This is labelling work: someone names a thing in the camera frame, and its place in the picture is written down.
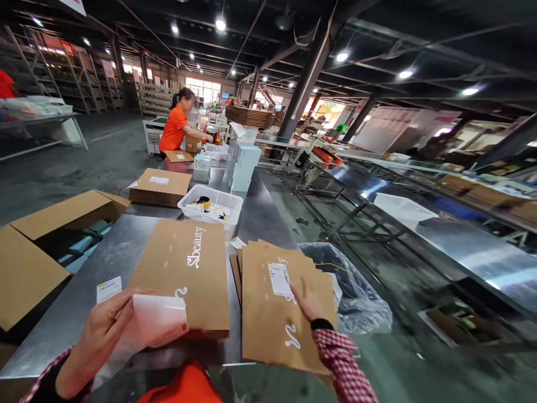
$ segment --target hand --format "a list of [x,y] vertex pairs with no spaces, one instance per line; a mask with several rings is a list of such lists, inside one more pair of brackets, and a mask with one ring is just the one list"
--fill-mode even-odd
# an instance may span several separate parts
[[300,281],[302,282],[302,292],[299,292],[292,284],[291,290],[293,290],[296,302],[308,322],[311,323],[315,319],[326,319],[316,292],[306,284],[304,277],[301,277]]
[[80,339],[56,378],[58,396],[74,398],[108,361],[134,317],[133,294],[152,292],[141,288],[125,290],[91,310]]

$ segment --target orange t-shirt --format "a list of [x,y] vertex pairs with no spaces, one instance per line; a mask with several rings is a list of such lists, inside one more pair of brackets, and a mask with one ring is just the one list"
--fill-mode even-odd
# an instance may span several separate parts
[[11,86],[15,84],[13,79],[4,70],[0,70],[0,99],[15,98]]
[[185,113],[177,105],[168,115],[168,120],[164,126],[164,133],[162,134],[161,141],[158,143],[158,149],[161,152],[181,149],[181,143],[185,136],[183,128],[188,125],[189,123],[186,120]]

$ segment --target person in orange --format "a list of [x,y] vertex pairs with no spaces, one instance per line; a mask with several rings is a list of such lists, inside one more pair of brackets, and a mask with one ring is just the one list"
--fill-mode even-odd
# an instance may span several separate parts
[[[375,391],[353,355],[357,347],[324,319],[324,305],[313,288],[291,285],[296,302],[310,323],[319,358],[332,375],[340,403],[378,403]],[[43,371],[20,403],[81,403],[90,393],[93,379],[108,361],[121,334],[134,317],[133,294],[151,294],[137,288],[125,290],[96,305],[89,313],[78,342],[61,353]],[[174,380],[129,396],[132,403],[223,403],[205,368],[197,361],[181,366]]]
[[162,159],[166,158],[165,151],[181,149],[181,143],[185,134],[206,139],[209,143],[213,142],[212,136],[189,126],[186,114],[192,110],[195,101],[196,95],[187,87],[184,87],[177,94],[173,95],[168,120],[164,126],[164,133],[162,134],[161,141],[158,143],[158,149],[161,152]]
[[0,70],[0,99],[16,98],[21,94],[15,86],[15,82],[4,70]]

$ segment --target red checkered sleeve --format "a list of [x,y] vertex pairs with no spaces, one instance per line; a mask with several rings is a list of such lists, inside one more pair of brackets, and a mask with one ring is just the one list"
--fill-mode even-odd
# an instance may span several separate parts
[[71,349],[61,353],[39,375],[37,381],[19,403],[78,403],[82,402],[89,394],[93,382],[90,382],[80,393],[71,400],[64,400],[56,393],[56,378],[61,367],[71,354]]
[[313,331],[319,357],[329,369],[341,403],[378,403],[375,391],[352,354],[356,345],[347,336],[328,329]]

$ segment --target ceiling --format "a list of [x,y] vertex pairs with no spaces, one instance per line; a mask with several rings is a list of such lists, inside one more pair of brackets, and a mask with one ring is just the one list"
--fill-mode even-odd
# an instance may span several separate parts
[[[39,28],[93,48],[120,35],[121,51],[239,81],[256,67],[270,87],[290,90],[308,57],[308,41],[333,1],[307,0],[93,0],[86,20],[58,0],[8,0],[12,29]],[[323,98],[355,105],[377,93],[386,105],[460,110],[475,119],[513,121],[537,111],[537,2],[527,0],[339,0],[344,24],[316,88]],[[275,21],[289,15],[289,30]],[[227,28],[216,29],[223,15]],[[172,25],[178,34],[172,32]],[[296,36],[300,45],[295,43]],[[349,57],[338,62],[346,49]],[[401,71],[414,74],[400,79]],[[462,90],[479,92],[463,96]]]

